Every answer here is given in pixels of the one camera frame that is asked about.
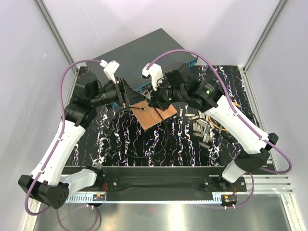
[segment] marble patterned table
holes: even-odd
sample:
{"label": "marble patterned table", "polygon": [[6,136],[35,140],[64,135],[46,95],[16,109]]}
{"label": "marble patterned table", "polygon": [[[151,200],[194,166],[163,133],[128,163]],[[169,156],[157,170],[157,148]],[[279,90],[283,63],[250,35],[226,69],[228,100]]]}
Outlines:
{"label": "marble patterned table", "polygon": [[[229,95],[243,109],[250,110],[240,71],[237,66],[215,66],[224,80]],[[212,78],[213,72],[207,66],[195,66],[192,72],[200,79]],[[170,138],[166,149],[152,158],[133,159],[122,155],[118,148],[129,155],[151,155],[160,150],[165,143],[165,124],[161,123],[144,131],[132,112],[125,113],[115,120],[111,135],[111,119],[119,110],[107,110],[105,106],[97,109],[98,115],[85,134],[74,147],[66,165],[88,166],[101,163],[103,166],[225,166],[241,150],[240,145],[228,142],[222,136],[215,136],[209,150],[199,145],[199,139],[193,136],[193,123],[185,114],[197,111],[184,103],[175,103],[178,114],[167,119]]]}

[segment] brown wooden block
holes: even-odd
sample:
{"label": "brown wooden block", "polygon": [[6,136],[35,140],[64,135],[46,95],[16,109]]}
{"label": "brown wooden block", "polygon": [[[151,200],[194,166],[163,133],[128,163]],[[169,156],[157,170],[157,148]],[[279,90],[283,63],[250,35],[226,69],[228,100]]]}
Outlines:
{"label": "brown wooden block", "polygon": [[[159,115],[156,113],[156,111],[152,107],[149,107],[147,101],[142,101],[140,103],[132,105],[132,107],[144,107],[148,109],[147,111],[134,108],[131,109],[144,130],[149,129],[150,127],[162,121]],[[170,107],[164,112],[159,109],[157,109],[157,111],[164,120],[168,119],[169,117],[177,113],[177,110],[174,108],[173,105],[170,105]]]}

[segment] purple cable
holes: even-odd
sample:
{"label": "purple cable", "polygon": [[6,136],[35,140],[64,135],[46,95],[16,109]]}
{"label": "purple cable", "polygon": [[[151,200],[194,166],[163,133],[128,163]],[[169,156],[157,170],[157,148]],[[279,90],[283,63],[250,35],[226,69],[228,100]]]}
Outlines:
{"label": "purple cable", "polygon": [[[235,107],[232,103],[232,100],[228,94],[228,90],[224,84],[224,82],[222,81],[221,77],[219,76],[218,72],[215,70],[215,68],[212,66],[212,64],[205,58],[203,57],[202,55],[194,52],[194,51],[189,51],[189,50],[184,50],[184,49],[177,49],[177,50],[171,50],[171,51],[167,51],[161,55],[159,55],[156,59],[154,59],[149,65],[148,67],[146,68],[147,70],[149,70],[149,68],[155,63],[157,62],[159,59],[161,59],[162,57],[168,55],[168,54],[172,54],[172,53],[176,53],[176,52],[183,52],[183,53],[190,53],[190,54],[193,54],[193,55],[196,55],[198,56],[200,59],[202,59],[208,66],[209,68],[213,71],[214,75],[216,76],[216,78],[218,79],[223,91],[225,92],[225,96],[227,98],[227,101],[229,103],[229,106],[230,108],[233,110],[234,113],[236,113],[236,110],[235,110]],[[241,115],[237,115],[239,117],[239,119],[256,135],[259,137],[259,139],[262,139],[262,136],[256,131],[254,130],[254,128],[252,126],[250,126],[250,124],[248,124],[246,122],[246,120],[244,120],[244,118],[241,116]],[[289,164],[289,167],[287,170],[284,170],[284,171],[273,171],[273,170],[269,170],[267,168],[264,168],[264,167],[261,167],[260,169],[261,170],[264,170],[266,172],[269,172],[269,173],[273,173],[273,174],[283,174],[283,173],[288,173],[291,171],[292,169],[292,162],[290,160],[290,158],[281,150],[279,149],[276,145],[272,144],[271,142],[267,141],[267,140],[262,140],[264,141],[266,144],[268,144],[269,146],[271,146],[272,148],[274,148],[276,151],[278,151],[284,158],[285,160],[288,162]]]}
{"label": "purple cable", "polygon": [[[43,172],[46,165],[48,164],[50,158],[52,157],[52,154],[54,153],[54,150],[57,148],[58,146],[58,143],[64,133],[64,129],[65,129],[65,111],[64,111],[64,103],[63,103],[63,96],[62,96],[62,85],[63,85],[63,80],[64,80],[64,77],[65,75],[67,74],[67,72],[75,65],[77,64],[80,64],[80,63],[84,63],[84,62],[97,62],[97,63],[101,63],[101,61],[99,60],[94,60],[94,59],[84,59],[84,60],[80,60],[80,61],[77,61],[77,62],[74,62],[72,64],[70,64],[63,72],[62,76],[61,76],[61,80],[60,80],[60,91],[59,91],[59,94],[60,94],[60,106],[61,106],[61,114],[62,114],[62,129],[61,129],[61,132],[59,134],[59,139],[56,141],[56,143],[54,144],[51,152],[49,153],[45,163],[43,164],[42,168],[41,168],[41,171]],[[38,213],[33,213],[30,211],[29,209],[29,206],[28,206],[28,202],[29,202],[29,198],[30,198],[30,194],[34,188],[34,185],[35,183],[38,181],[39,177],[41,176],[42,172],[39,172],[38,175],[34,178],[34,180],[32,181],[29,189],[28,189],[28,192],[26,194],[26,199],[25,199],[25,210],[28,214],[32,215],[32,216],[37,216],[37,215],[40,215],[42,214],[43,212],[45,212],[49,207],[46,207],[45,209],[43,209],[42,211],[38,212]]]}
{"label": "purple cable", "polygon": [[250,193],[249,198],[247,199],[247,201],[245,201],[241,205],[236,206],[236,208],[240,208],[240,207],[243,207],[246,204],[248,204],[248,202],[251,200],[252,196],[254,195],[254,192],[255,192],[255,180],[254,180],[254,177],[253,177],[253,175],[251,173],[248,173],[248,174],[251,176],[251,181],[252,181],[252,183],[251,183],[252,184],[251,193]]}
{"label": "purple cable", "polygon": [[[92,225],[90,228],[88,228],[86,231],[91,231],[91,230],[94,228],[94,226],[96,225],[97,221],[98,221],[99,211],[98,211],[98,208],[97,208],[97,207],[94,207],[94,208],[95,208],[95,211],[96,211],[96,218],[95,218],[95,221],[94,221],[93,225]],[[58,223],[59,223],[59,225],[61,226],[61,228],[62,228],[63,230],[65,230],[65,231],[70,231],[70,230],[68,230],[66,227],[64,227],[64,225],[62,224],[61,219],[60,219],[60,216],[59,216],[59,210],[58,210],[58,209],[57,209],[57,220],[58,220]]]}

